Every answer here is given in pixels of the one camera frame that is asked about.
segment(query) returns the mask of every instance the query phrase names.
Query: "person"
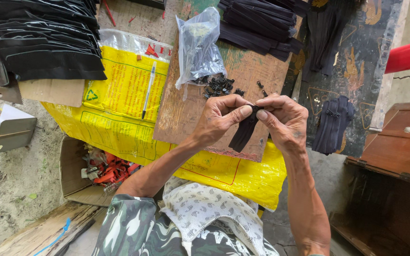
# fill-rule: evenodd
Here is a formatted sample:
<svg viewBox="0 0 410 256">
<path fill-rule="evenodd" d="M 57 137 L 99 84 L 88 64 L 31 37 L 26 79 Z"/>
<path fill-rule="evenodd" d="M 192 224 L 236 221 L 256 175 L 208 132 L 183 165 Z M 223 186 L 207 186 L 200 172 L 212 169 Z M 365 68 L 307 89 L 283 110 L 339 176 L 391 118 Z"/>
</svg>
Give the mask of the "person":
<svg viewBox="0 0 410 256">
<path fill-rule="evenodd" d="M 299 255 L 329 255 L 330 225 L 314 187 L 306 152 L 308 111 L 287 96 L 255 102 L 288 173 L 288 214 Z M 143 167 L 118 188 L 92 255 L 268 255 L 254 202 L 201 183 L 173 177 L 190 157 L 213 145 L 252 113 L 241 96 L 207 100 L 199 122 L 180 145 Z M 164 186 L 161 217 L 152 197 Z"/>
</svg>

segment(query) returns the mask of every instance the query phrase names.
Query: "green recycle symbol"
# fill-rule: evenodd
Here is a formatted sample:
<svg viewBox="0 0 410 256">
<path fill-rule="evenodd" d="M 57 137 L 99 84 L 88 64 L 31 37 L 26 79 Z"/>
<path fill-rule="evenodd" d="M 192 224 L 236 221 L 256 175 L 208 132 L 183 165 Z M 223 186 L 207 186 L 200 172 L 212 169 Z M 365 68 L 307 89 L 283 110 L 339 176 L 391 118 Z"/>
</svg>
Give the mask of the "green recycle symbol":
<svg viewBox="0 0 410 256">
<path fill-rule="evenodd" d="M 93 92 L 93 90 L 89 90 L 88 91 L 88 94 L 87 94 L 87 100 L 88 101 L 90 101 L 90 100 L 95 100 L 95 99 L 97 99 L 98 98 L 98 96 Z"/>
</svg>

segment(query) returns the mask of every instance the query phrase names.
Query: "brown wooden cabinet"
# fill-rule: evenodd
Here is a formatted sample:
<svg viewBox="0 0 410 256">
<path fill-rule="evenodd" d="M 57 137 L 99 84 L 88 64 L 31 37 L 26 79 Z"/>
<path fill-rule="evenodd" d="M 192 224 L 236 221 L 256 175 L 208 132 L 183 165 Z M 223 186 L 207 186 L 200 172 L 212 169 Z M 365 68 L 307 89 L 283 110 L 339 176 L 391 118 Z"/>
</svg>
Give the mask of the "brown wooden cabinet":
<svg viewBox="0 0 410 256">
<path fill-rule="evenodd" d="M 332 228 L 366 256 L 410 256 L 410 103 L 393 105 L 362 157 L 346 163 L 362 169 L 345 213 L 330 215 Z"/>
<path fill-rule="evenodd" d="M 346 162 L 410 181 L 410 103 L 393 105 L 382 132 L 366 137 L 362 157 Z"/>
</svg>

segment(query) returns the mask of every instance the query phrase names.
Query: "camouflage shirt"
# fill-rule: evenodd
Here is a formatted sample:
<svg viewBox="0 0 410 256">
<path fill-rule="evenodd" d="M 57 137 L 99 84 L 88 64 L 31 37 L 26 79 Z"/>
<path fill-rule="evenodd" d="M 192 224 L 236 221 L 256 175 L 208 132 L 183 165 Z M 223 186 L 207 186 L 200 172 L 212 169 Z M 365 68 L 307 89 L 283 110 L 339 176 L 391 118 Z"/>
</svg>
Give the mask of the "camouflage shirt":
<svg viewBox="0 0 410 256">
<path fill-rule="evenodd" d="M 155 219 L 152 198 L 115 195 L 102 223 L 92 256 L 187 256 L 181 233 L 166 216 Z M 264 239 L 267 256 L 279 256 Z M 219 221 L 207 226 L 192 242 L 194 256 L 253 256 Z"/>
</svg>

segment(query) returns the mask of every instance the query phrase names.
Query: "yellow sack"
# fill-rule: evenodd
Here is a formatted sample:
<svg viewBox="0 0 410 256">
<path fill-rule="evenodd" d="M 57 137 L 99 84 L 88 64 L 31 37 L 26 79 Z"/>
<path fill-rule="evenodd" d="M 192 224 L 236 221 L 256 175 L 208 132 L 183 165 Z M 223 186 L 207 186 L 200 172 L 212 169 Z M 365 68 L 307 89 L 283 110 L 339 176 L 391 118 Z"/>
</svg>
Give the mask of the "yellow sack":
<svg viewBox="0 0 410 256">
<path fill-rule="evenodd" d="M 87 81 L 80 108 L 42 104 L 69 136 L 122 159 L 147 165 L 176 146 L 153 140 L 168 63 L 156 61 L 156 78 L 142 121 L 155 60 L 145 57 L 137 61 L 134 53 L 108 46 L 101 50 L 108 79 Z M 174 175 L 230 191 L 275 210 L 287 174 L 281 152 L 268 140 L 261 163 L 200 151 Z"/>
</svg>

